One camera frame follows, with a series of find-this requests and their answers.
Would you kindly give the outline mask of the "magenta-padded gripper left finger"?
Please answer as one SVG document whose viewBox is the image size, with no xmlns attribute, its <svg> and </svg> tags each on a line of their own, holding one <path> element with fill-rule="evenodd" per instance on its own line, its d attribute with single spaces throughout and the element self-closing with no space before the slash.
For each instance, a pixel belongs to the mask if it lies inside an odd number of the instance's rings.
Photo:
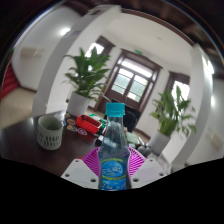
<svg viewBox="0 0 224 224">
<path fill-rule="evenodd" d="M 97 189 L 100 173 L 99 147 L 81 159 L 74 159 L 61 177 L 84 188 Z"/>
</svg>

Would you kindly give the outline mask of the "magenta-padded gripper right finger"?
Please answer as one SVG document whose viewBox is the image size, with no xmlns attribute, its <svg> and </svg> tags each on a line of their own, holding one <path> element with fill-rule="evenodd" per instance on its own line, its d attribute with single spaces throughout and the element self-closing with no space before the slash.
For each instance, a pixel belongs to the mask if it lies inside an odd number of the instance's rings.
<svg viewBox="0 0 224 224">
<path fill-rule="evenodd" d="M 129 148 L 128 174 L 132 189 L 140 188 L 166 176 L 165 171 L 153 159 L 146 159 L 140 152 Z"/>
</svg>

